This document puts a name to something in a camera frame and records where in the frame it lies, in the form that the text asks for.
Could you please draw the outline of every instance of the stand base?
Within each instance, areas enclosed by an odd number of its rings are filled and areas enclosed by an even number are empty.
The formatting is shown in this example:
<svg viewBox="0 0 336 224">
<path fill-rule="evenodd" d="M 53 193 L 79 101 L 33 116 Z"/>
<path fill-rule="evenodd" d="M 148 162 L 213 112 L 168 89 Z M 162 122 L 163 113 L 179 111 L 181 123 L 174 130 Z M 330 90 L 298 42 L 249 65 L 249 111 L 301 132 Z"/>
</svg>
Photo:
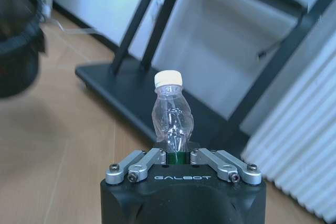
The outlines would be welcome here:
<svg viewBox="0 0 336 224">
<path fill-rule="evenodd" d="M 140 62 L 133 57 L 124 60 L 118 74 L 112 72 L 110 62 L 76 68 L 76 75 L 90 89 L 103 97 L 153 142 L 156 142 L 152 109 L 156 100 L 154 76 L 157 72 L 153 68 L 147 71 L 142 69 Z M 183 91 L 183 95 L 195 121 L 191 141 L 210 150 L 226 150 L 238 157 L 249 136 L 237 131 L 231 139 L 219 139 L 218 133 L 227 121 L 188 92 Z"/>
</svg>

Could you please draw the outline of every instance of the wall baseboard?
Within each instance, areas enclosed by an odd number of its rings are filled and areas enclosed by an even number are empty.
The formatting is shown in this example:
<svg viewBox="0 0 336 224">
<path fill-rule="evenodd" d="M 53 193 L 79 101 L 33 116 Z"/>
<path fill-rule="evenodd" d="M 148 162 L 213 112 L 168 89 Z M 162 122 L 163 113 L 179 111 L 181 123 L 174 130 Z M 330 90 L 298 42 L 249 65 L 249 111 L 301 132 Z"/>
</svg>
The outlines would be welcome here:
<svg viewBox="0 0 336 224">
<path fill-rule="evenodd" d="M 53 8 L 59 13 L 61 13 L 63 16 L 65 16 L 67 19 L 75 23 L 80 28 L 93 28 L 55 1 L 53 2 Z M 106 47 L 111 49 L 113 52 L 117 52 L 117 50 L 119 49 L 119 46 L 116 43 L 114 43 L 113 41 L 111 41 L 110 39 L 108 39 L 103 35 L 99 34 L 90 34 L 90 35 L 99 42 L 101 42 L 102 44 L 104 44 Z"/>
</svg>

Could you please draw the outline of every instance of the cable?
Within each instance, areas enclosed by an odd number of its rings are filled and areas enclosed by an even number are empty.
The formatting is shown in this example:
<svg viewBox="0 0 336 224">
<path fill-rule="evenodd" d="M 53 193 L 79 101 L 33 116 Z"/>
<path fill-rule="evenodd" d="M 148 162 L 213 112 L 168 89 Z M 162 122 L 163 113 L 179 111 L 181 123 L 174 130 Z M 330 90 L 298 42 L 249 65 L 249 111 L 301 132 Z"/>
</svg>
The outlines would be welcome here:
<svg viewBox="0 0 336 224">
<path fill-rule="evenodd" d="M 304 15 L 304 13 L 301 13 L 301 15 L 300 15 L 300 17 L 298 18 L 298 21 L 297 21 L 295 27 L 298 27 L 298 26 L 301 24 L 302 19 L 303 19 L 303 15 Z M 258 60 L 261 60 L 262 58 L 266 57 L 267 54 L 268 54 L 269 52 L 271 52 L 273 49 L 275 49 L 275 48 L 277 48 L 277 47 L 280 47 L 280 46 L 282 45 L 282 43 L 284 43 L 284 41 L 286 40 L 286 38 L 288 37 L 288 35 L 289 35 L 289 34 L 287 34 L 283 39 L 274 42 L 274 43 L 271 44 L 269 47 L 267 47 L 267 48 L 265 48 L 265 49 L 259 51 L 259 52 L 257 53 L 257 59 L 258 59 Z"/>
<path fill-rule="evenodd" d="M 53 19 L 53 18 L 47 19 L 46 22 L 58 26 L 59 29 L 61 29 L 61 31 L 63 31 L 66 34 L 72 34 L 72 35 L 75 35 L 75 34 L 99 34 L 99 35 L 103 35 L 102 33 L 95 30 L 94 28 L 77 28 L 77 29 L 64 28 L 58 20 Z"/>
</svg>

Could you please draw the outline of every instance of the green bottle label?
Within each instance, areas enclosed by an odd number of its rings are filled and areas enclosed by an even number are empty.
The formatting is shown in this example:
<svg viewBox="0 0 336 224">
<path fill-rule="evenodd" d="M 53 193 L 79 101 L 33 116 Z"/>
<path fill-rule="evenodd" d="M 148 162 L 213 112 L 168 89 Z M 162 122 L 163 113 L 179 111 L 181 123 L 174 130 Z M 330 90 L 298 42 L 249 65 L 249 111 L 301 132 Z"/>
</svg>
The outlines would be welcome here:
<svg viewBox="0 0 336 224">
<path fill-rule="evenodd" d="M 187 164 L 187 152 L 167 153 L 166 164 L 168 165 L 183 165 Z"/>
</svg>

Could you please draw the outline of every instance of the white radiator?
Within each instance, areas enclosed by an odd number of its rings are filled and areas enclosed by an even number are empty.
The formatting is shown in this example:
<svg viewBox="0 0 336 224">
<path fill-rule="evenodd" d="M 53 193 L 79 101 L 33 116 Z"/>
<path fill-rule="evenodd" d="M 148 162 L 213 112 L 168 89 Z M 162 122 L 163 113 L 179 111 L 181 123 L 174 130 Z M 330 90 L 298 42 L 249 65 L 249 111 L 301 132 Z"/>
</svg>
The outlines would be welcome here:
<svg viewBox="0 0 336 224">
<path fill-rule="evenodd" d="M 336 221 L 336 34 L 298 78 L 242 158 L 327 223 Z"/>
</svg>

